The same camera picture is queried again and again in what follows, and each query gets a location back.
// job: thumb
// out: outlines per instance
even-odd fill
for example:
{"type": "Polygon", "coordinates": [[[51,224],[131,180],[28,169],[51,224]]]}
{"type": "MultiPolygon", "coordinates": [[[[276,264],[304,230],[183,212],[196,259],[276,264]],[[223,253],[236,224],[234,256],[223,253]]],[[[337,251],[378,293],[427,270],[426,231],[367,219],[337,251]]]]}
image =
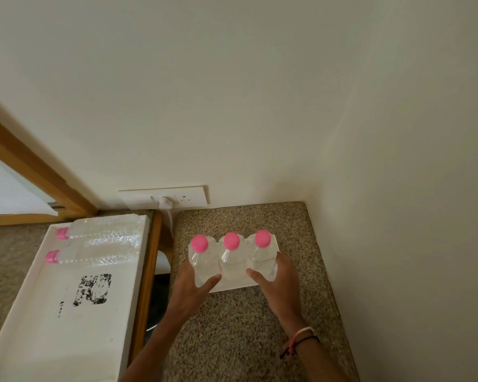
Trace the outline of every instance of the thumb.
{"type": "Polygon", "coordinates": [[[211,289],[213,289],[217,283],[221,280],[221,274],[214,275],[209,277],[205,284],[202,286],[202,290],[206,293],[209,293],[211,289]]]}
{"type": "Polygon", "coordinates": [[[265,286],[268,285],[268,281],[260,272],[257,272],[255,270],[252,270],[251,268],[248,268],[246,270],[246,273],[248,274],[249,277],[251,277],[255,282],[260,285],[261,289],[264,289],[265,286]]]}

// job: lying water bottle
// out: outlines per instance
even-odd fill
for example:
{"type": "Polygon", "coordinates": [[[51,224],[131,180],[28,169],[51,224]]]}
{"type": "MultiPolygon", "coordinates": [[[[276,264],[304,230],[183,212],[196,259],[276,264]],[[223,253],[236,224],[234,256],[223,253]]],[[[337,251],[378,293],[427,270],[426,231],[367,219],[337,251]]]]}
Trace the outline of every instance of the lying water bottle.
{"type": "Polygon", "coordinates": [[[121,264],[135,262],[140,253],[140,242],[136,238],[108,238],[71,241],[71,244],[46,254],[47,263],[87,263],[87,264],[121,264]]]}
{"type": "Polygon", "coordinates": [[[214,237],[196,235],[187,246],[190,263],[195,270],[195,284],[201,287],[209,277],[220,273],[217,264],[216,240],[214,237]]]}
{"type": "Polygon", "coordinates": [[[229,232],[218,241],[220,269],[225,279],[239,279],[245,276],[248,268],[249,247],[244,237],[229,232]]]}
{"type": "Polygon", "coordinates": [[[271,233],[266,230],[258,231],[248,238],[248,243],[254,249],[250,258],[251,268],[270,280],[273,276],[276,255],[278,254],[271,233]]]}
{"type": "Polygon", "coordinates": [[[140,237],[142,219],[137,214],[121,214],[117,216],[81,218],[74,221],[70,227],[57,230],[57,239],[92,237],[108,238],[133,236],[140,237]]]}

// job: hand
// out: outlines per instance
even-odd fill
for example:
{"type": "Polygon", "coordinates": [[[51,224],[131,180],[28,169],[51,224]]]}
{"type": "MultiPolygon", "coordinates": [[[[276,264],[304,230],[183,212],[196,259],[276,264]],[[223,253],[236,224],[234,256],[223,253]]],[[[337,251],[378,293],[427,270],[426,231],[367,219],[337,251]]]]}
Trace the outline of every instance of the hand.
{"type": "Polygon", "coordinates": [[[209,278],[200,288],[195,285],[195,270],[188,259],[179,267],[175,278],[172,297],[168,302],[166,315],[182,322],[194,315],[211,289],[221,280],[221,274],[209,278]]]}
{"type": "Polygon", "coordinates": [[[278,272],[274,282],[268,282],[262,274],[248,268],[246,273],[261,287],[268,300],[269,308],[278,317],[285,333],[291,337],[298,330],[306,327],[301,314],[299,296],[299,275],[292,260],[285,253],[276,256],[278,272]]]}

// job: black printed marking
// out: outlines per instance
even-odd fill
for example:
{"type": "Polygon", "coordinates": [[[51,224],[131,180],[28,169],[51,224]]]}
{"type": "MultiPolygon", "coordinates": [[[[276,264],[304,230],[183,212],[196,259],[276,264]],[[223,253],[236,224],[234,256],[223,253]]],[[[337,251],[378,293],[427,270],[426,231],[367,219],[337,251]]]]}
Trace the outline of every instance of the black printed marking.
{"type": "Polygon", "coordinates": [[[112,284],[111,274],[83,276],[78,286],[73,306],[82,304],[102,304],[108,297],[108,289],[112,284]]]}
{"type": "Polygon", "coordinates": [[[60,314],[62,313],[62,307],[64,307],[64,302],[60,302],[58,305],[58,318],[60,318],[60,314]]]}

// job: switch plate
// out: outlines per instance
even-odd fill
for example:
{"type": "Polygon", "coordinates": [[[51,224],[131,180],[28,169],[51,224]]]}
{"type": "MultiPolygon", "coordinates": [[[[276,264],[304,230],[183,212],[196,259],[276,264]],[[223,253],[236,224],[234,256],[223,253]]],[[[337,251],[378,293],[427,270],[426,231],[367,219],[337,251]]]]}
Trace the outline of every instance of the switch plate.
{"type": "Polygon", "coordinates": [[[166,189],[120,190],[119,196],[131,210],[159,209],[161,197],[167,197],[174,208],[207,206],[203,186],[170,187],[166,189]]]}

